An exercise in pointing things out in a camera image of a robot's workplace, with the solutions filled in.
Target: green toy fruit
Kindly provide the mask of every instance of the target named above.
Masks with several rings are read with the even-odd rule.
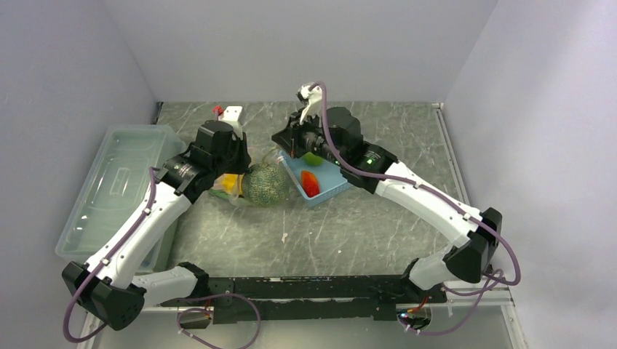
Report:
[[[251,204],[272,207],[289,194],[290,180],[281,164],[254,164],[242,178],[242,195]]]
[[[324,162],[323,158],[321,158],[320,156],[317,156],[317,155],[315,155],[313,153],[306,153],[306,154],[304,154],[304,156],[302,156],[302,159],[309,166],[319,166],[319,165],[323,164],[323,162]]]

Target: white wall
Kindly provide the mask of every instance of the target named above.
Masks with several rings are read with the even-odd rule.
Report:
[[[154,109],[101,1],[1,2],[0,347],[74,348],[55,245],[107,126]]]
[[[105,0],[155,97],[443,101],[497,0]]]
[[[499,1],[446,99],[471,199],[503,212],[521,260],[531,348],[617,345],[616,17],[612,0]]]

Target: blue basket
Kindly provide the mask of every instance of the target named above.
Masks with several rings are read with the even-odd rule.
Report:
[[[309,207],[316,206],[317,204],[321,204],[322,202],[332,198],[334,195],[338,193],[342,193],[345,190],[351,188],[351,185],[344,177],[341,175],[341,171],[338,166],[331,164],[330,162],[324,161],[319,166],[309,166],[307,165],[303,159],[292,159],[287,155],[284,151],[280,152],[280,155],[283,157],[283,165],[289,173],[295,187],[298,189],[304,201]],[[302,185],[300,184],[300,176],[302,171],[309,171],[319,181],[319,191],[320,193],[309,198],[304,189],[302,189]]]

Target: robotic arm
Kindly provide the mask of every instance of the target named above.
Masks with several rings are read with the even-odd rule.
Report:
[[[151,189],[111,240],[84,265],[71,262],[64,269],[62,277],[76,302],[112,329],[128,326],[144,307],[209,294],[208,274],[187,262],[161,273],[135,273],[166,229],[216,178],[248,171],[241,112],[242,107],[228,107],[218,120],[201,125],[185,153],[167,160],[156,176],[151,173]]]
[[[287,126],[272,136],[276,144],[293,158],[311,152],[340,166],[329,145],[333,143],[338,155],[354,168],[341,166],[341,174],[352,185],[410,210],[433,225],[450,242],[443,250],[409,264],[403,279],[410,290],[423,294],[436,284],[458,279],[480,282],[498,241],[476,222],[499,232],[501,214],[493,208],[481,212],[422,180],[394,154],[364,140],[360,122],[346,108],[327,109],[327,126],[332,138],[329,143],[324,129],[326,125],[322,125],[322,120],[315,115],[321,110],[322,88],[313,84],[303,85],[298,91],[298,98],[305,106],[292,113]],[[393,180],[393,177],[410,181]]]

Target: gray marble tabletop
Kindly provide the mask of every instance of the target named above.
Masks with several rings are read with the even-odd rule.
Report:
[[[299,103],[164,103],[158,124],[184,140],[212,118],[212,108],[241,105],[249,153],[260,159]],[[416,174],[461,199],[448,150],[428,103],[330,103],[349,108],[365,139],[391,151]],[[292,189],[268,209],[232,206],[202,195],[178,220],[169,266],[189,261],[211,276],[348,276],[400,274],[446,240],[418,216],[358,188],[308,208]]]

